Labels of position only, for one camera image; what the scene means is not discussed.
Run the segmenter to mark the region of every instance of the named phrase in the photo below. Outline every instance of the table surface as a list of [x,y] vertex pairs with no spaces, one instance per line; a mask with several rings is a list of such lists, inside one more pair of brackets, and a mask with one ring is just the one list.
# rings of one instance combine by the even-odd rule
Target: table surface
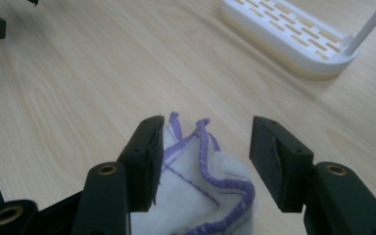
[[[376,0],[295,0],[356,33]],[[200,118],[256,184],[256,234],[305,234],[249,163],[253,116],[272,118],[316,163],[352,168],[376,196],[376,28],[337,78],[301,78],[226,24],[219,0],[0,0],[0,188],[44,209],[82,189],[92,166],[115,160],[138,123]]]

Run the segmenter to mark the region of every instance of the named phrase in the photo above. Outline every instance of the light wood surface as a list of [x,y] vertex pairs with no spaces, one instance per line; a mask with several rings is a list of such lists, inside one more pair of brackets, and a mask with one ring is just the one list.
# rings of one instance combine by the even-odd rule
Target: light wood surface
[[[376,0],[298,6],[347,33]],[[144,118],[199,118],[250,168],[255,234],[305,234],[283,214],[248,160],[253,116],[272,118],[315,153],[351,167],[376,196],[376,28],[338,77],[300,78],[228,26],[219,0],[0,0],[0,188],[44,209],[113,161]]]

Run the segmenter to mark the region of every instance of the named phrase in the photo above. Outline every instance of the cloth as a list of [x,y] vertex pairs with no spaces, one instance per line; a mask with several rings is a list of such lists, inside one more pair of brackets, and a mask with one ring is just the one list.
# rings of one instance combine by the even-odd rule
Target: cloth
[[132,234],[252,234],[255,188],[247,169],[221,152],[197,122],[183,138],[178,113],[164,129],[164,161],[157,203],[131,214]]

